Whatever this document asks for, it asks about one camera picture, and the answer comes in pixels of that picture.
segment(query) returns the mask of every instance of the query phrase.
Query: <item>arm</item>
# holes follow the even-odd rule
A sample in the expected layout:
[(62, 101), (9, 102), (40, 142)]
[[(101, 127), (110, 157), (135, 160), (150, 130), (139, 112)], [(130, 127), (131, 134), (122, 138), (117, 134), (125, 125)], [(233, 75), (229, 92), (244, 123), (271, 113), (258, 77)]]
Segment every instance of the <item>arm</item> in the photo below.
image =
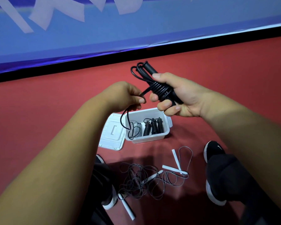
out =
[(0, 224), (73, 224), (112, 112), (140, 109), (141, 91), (118, 82), (87, 101), (0, 196)]
[[(157, 107), (168, 116), (202, 117), (281, 209), (281, 127), (232, 99), (170, 73), (155, 79), (174, 87), (183, 105)], [(151, 101), (158, 97), (151, 94)]]

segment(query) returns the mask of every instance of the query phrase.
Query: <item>red mat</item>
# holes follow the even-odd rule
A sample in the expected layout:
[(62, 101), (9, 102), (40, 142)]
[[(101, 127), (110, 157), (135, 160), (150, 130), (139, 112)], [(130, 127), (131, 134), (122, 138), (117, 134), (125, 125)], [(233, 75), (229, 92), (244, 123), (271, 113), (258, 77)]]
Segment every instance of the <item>red mat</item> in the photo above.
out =
[[(159, 72), (172, 72), (216, 90), (281, 124), (281, 37), (148, 59)], [(110, 84), (126, 80), (141, 90), (145, 82), (130, 73), (138, 61), (112, 64), (0, 83), (0, 194), (56, 135), (87, 99)], [(156, 107), (148, 102), (144, 109)], [(133, 144), (121, 151), (99, 148), (113, 169), (119, 162), (175, 166), (171, 150), (194, 151), (190, 178), (183, 187), (167, 187), (161, 201), (144, 197), (128, 202), (137, 219), (131, 222), (121, 203), (109, 210), (114, 224), (237, 224), (239, 203), (214, 205), (205, 193), (204, 145), (220, 141), (200, 118), (172, 117), (168, 138)], [(190, 158), (182, 153), (182, 168)]]

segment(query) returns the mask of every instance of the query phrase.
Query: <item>black baseboard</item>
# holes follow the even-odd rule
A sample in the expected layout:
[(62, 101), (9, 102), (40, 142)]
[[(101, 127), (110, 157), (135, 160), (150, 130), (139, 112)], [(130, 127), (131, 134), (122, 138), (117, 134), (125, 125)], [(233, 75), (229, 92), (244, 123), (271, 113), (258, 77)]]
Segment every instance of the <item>black baseboard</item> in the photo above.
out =
[(17, 80), (27, 77), (61, 73), (71, 70), (90, 68), (95, 66), (114, 64), (130, 60), (139, 60), (157, 56), (177, 54), (182, 52), (207, 49), (217, 46), (230, 45), (267, 39), (281, 36), (281, 27), (268, 28), (250, 32), (243, 32), (208, 39), (200, 39), (189, 42), (180, 42), (170, 45), (161, 45), (152, 48), (144, 48), (116, 54), (103, 55), (80, 60), (73, 60), (52, 65), (26, 68), (11, 72), (0, 73), (0, 82)]

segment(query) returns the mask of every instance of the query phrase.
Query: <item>sneaker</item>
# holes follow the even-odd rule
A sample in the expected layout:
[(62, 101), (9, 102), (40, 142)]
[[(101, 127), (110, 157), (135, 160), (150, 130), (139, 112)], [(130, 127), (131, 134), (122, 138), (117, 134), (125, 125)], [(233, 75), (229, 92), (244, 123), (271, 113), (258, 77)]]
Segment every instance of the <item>sneaker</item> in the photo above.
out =
[(223, 150), (222, 146), (219, 143), (211, 140), (205, 145), (203, 154), (204, 154), (205, 162), (207, 163), (207, 161), (210, 159), (211, 156), (218, 155), (218, 154), (225, 154), (225, 151)]
[[(96, 155), (95, 163), (105, 163), (105, 162), (99, 155)], [(116, 189), (112, 185), (112, 194), (106, 201), (102, 202), (102, 206), (105, 210), (111, 209), (116, 204), (117, 200), (118, 200), (118, 195), (116, 193)]]
[[(207, 163), (211, 156), (225, 154), (225, 151), (223, 150), (222, 146), (219, 143), (217, 143), (216, 141), (209, 141), (205, 145), (203, 154), (204, 154), (205, 162)], [(224, 206), (227, 202), (226, 200), (219, 201), (215, 198), (207, 180), (206, 180), (206, 193), (207, 193), (208, 198), (216, 205)]]

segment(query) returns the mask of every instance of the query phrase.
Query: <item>black pants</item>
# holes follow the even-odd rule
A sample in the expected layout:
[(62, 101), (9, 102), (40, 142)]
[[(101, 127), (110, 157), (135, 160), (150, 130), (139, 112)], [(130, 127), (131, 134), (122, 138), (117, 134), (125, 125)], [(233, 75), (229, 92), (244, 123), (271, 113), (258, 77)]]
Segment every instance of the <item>black pants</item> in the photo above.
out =
[(90, 185), (79, 218), (79, 225), (113, 225), (102, 202), (112, 197), (113, 174), (108, 165), (95, 163)]
[(233, 155), (213, 155), (206, 167), (207, 181), (219, 201), (246, 205), (240, 224), (281, 224), (281, 210)]

